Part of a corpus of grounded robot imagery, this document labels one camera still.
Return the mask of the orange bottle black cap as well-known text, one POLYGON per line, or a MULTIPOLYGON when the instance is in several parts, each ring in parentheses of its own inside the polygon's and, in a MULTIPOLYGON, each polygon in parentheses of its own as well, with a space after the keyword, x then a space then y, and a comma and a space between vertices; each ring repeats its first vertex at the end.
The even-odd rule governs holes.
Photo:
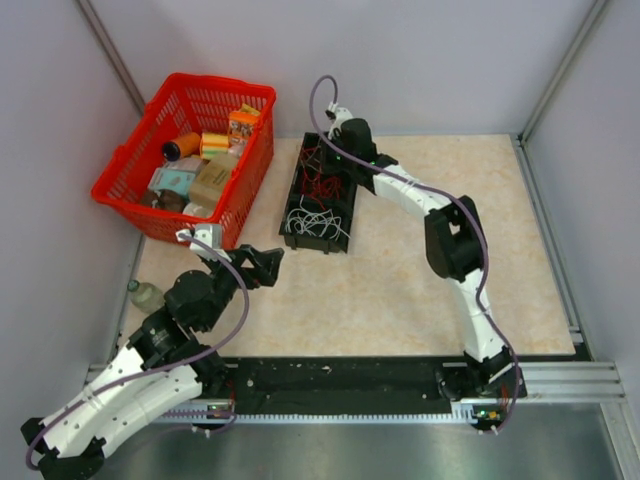
POLYGON ((190 132, 165 142, 161 147, 161 153, 166 161, 175 162, 197 153, 200 142, 201 136, 196 132, 190 132))

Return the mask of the teal packet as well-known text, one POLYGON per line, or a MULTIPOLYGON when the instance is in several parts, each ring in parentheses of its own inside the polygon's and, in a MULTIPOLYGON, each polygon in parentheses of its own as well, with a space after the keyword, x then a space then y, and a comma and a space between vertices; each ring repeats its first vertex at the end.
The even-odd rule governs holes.
POLYGON ((182 197, 187 197, 196 173, 185 170, 157 168, 147 186, 148 190, 169 190, 182 197))

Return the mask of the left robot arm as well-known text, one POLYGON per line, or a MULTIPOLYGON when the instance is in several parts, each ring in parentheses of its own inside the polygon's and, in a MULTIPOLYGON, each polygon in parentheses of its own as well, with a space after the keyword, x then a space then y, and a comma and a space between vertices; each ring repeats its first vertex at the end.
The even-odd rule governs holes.
POLYGON ((197 336, 213 330, 235 294, 276 284, 281 248, 243 244, 216 250, 189 241, 204 270, 180 274, 163 305, 148 315, 102 372, 57 412, 21 427, 25 463, 45 479, 88 479, 127 439, 177 405, 226 387, 228 369, 218 351, 244 326, 244 309, 232 331, 214 346, 197 336))

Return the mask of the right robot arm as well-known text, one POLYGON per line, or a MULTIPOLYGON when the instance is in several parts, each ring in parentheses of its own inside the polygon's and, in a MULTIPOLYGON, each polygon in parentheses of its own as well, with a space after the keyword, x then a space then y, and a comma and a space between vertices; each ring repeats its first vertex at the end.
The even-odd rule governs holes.
POLYGON ((422 222, 427 263, 454 292, 462 318, 467 372, 460 387, 442 378, 444 391, 454 399, 467 390, 517 399, 522 373, 513 347, 492 316, 486 293, 488 245, 473 200, 456 198, 409 175, 394 158, 377 150, 369 124, 348 109, 339 107, 326 115, 331 126, 321 139, 333 151, 325 155, 330 163, 373 195, 422 222))

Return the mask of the red plastic basket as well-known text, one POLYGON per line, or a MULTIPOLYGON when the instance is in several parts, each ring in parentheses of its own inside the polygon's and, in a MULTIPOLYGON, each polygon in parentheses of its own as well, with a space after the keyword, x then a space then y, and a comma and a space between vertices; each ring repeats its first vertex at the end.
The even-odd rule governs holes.
POLYGON ((234 247, 273 159, 276 99, 271 86, 220 76, 169 75, 127 141, 114 150, 91 197, 147 237, 176 244, 177 231, 201 220, 141 204, 152 175, 164 164, 161 145, 191 132, 225 133, 229 114, 247 104, 260 111, 257 125, 208 220, 223 227, 223 246, 234 247))

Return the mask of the white cup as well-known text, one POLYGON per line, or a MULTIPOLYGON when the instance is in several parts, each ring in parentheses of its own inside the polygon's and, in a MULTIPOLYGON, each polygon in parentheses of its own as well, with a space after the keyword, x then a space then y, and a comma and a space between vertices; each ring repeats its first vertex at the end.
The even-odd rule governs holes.
POLYGON ((206 219, 210 219, 213 216, 214 211, 211 210, 210 208, 199 205, 197 203, 189 202, 184 207, 182 214, 186 216, 194 217, 197 219, 206 220, 206 219))

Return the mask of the dark brown round item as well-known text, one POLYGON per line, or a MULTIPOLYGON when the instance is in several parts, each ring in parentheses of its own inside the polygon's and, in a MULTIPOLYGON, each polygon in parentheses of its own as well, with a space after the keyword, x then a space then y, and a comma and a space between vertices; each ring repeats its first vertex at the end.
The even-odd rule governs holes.
POLYGON ((182 213, 187 201, 175 191, 162 189, 147 190, 140 199, 139 204, 152 209, 182 213))

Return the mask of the black three-compartment tray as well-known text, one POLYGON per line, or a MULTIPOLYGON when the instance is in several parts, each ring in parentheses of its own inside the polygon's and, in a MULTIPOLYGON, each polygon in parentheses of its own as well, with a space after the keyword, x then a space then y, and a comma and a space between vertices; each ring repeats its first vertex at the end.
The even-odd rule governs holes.
POLYGON ((358 185, 347 173, 324 175, 320 172, 319 140, 313 132, 304 134, 279 234, 293 250, 346 253, 358 185))

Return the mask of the orange snack box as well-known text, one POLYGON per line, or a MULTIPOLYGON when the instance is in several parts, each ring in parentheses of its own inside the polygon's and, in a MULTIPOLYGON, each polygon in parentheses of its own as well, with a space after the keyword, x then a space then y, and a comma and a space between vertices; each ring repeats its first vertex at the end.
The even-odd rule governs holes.
POLYGON ((231 147, 245 146, 260 117, 260 111, 243 103, 228 116, 228 138, 231 147))

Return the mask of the yellow green sponge pack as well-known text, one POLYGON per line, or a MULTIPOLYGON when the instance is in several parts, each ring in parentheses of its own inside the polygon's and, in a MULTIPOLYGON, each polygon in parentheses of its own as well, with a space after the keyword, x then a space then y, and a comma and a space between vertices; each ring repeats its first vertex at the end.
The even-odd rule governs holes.
POLYGON ((203 132, 200 137, 199 154, 202 159, 210 160, 217 154, 227 153, 229 137, 226 134, 203 132))

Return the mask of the brown cardboard box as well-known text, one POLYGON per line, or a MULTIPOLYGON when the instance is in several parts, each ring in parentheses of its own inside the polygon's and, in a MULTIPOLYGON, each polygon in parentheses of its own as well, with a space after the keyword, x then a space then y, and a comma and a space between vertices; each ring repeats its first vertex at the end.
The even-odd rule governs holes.
POLYGON ((199 171, 190 185, 191 202, 214 210, 239 159, 228 153, 216 154, 199 171))

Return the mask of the pink packet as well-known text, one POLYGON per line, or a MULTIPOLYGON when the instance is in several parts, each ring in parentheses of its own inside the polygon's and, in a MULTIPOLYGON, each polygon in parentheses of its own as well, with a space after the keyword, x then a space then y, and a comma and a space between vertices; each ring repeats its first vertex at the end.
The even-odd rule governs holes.
POLYGON ((189 156, 173 162, 167 161, 164 167, 172 170, 198 173, 206 164, 207 160, 203 160, 199 156, 189 156))

